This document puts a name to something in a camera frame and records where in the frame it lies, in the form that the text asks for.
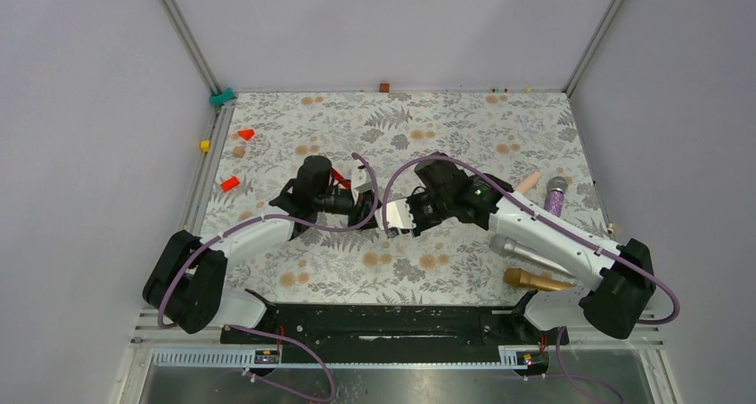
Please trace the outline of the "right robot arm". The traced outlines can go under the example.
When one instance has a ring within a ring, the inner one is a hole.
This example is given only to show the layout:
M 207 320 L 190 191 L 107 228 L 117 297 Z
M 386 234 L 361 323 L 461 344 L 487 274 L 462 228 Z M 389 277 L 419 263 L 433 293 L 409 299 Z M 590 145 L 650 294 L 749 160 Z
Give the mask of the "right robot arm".
M 416 161 L 423 192 L 407 198 L 414 235 L 448 218 L 514 239 L 566 269 L 578 285 L 534 292 L 517 304 L 511 329 L 533 343 L 546 331 L 587 322 L 626 339 L 657 285 L 649 248 L 636 239 L 617 243 L 591 235 L 547 212 L 490 174 L 479 174 L 442 153 Z

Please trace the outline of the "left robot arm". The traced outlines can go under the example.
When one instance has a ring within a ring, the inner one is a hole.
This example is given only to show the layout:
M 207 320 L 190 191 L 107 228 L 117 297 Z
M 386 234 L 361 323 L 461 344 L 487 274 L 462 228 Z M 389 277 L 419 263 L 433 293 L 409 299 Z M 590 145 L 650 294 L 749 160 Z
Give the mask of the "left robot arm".
M 268 312 L 270 303 L 253 291 L 227 290 L 226 274 L 309 229 L 320 229 L 321 212 L 347 216 L 347 232 L 373 221 L 379 205 L 374 170 L 359 154 L 353 157 L 348 189 L 333 180 L 327 158 L 309 156 L 260 216 L 208 239 L 175 232 L 142 291 L 144 301 L 158 311 L 158 327 L 196 334 L 209 326 L 240 326 L 254 342 L 271 339 L 277 321 Z

